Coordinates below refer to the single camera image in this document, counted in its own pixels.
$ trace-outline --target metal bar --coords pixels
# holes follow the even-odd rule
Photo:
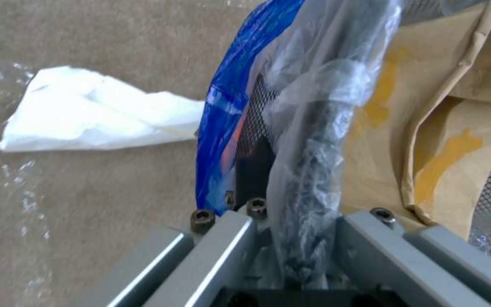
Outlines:
[[[210,306],[224,286],[234,286],[253,256],[257,227],[227,211],[144,306]]]
[[[193,246],[193,239],[188,235],[159,227],[71,305],[139,306],[152,295]]]
[[[490,306],[366,211],[339,218],[333,256],[361,290],[389,287],[411,306]]]
[[[491,257],[441,226],[404,238],[491,303]]]

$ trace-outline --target white plastic bag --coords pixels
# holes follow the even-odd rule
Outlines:
[[[30,82],[0,150],[109,150],[193,139],[203,105],[82,68],[48,68]]]

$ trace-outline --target screw hole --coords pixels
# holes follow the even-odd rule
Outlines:
[[[208,212],[199,211],[196,213],[196,218],[199,220],[205,220],[208,217],[210,217],[210,214]]]
[[[254,200],[254,201],[251,203],[251,205],[252,205],[253,207],[257,207],[257,208],[258,208],[258,207],[262,207],[262,206],[264,206],[264,205],[265,205],[265,202],[264,202],[263,200]]]
[[[387,211],[383,211],[383,210],[376,211],[376,215],[381,217],[381,218],[390,218],[391,217],[391,214],[389,214]]]

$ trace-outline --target blue plastic bag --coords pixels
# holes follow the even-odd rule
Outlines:
[[[249,75],[257,55],[294,20],[304,0],[268,0],[244,21],[210,84],[199,126],[196,156],[196,205],[226,211],[225,191],[244,110]]]

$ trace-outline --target kraft paper sack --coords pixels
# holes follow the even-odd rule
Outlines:
[[[468,237],[491,171],[491,1],[399,29],[345,151],[343,213]]]

